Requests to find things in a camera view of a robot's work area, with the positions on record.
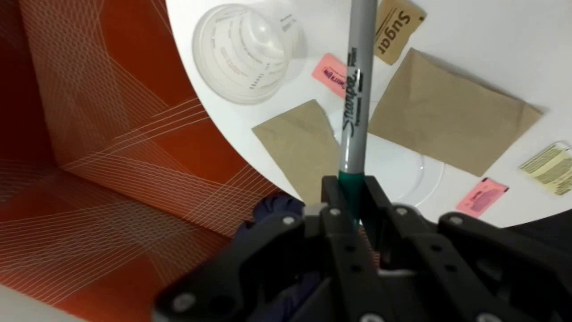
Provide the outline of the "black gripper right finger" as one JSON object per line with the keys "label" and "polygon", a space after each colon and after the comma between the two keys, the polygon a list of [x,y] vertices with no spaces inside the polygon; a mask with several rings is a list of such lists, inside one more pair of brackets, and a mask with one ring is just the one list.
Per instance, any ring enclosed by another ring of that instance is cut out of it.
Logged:
{"label": "black gripper right finger", "polygon": [[498,227],[449,211],[437,222],[363,183],[367,235],[387,270],[430,286],[442,322],[572,322],[572,213]]}

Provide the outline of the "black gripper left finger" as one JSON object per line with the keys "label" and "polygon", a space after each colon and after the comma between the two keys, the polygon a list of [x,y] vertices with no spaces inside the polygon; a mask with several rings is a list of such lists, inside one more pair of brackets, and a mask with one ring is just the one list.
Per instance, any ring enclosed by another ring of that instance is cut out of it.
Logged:
{"label": "black gripper left finger", "polygon": [[153,322],[388,322],[388,292],[365,238],[388,197],[367,176],[351,197],[322,181],[319,210],[279,210],[160,292]]}

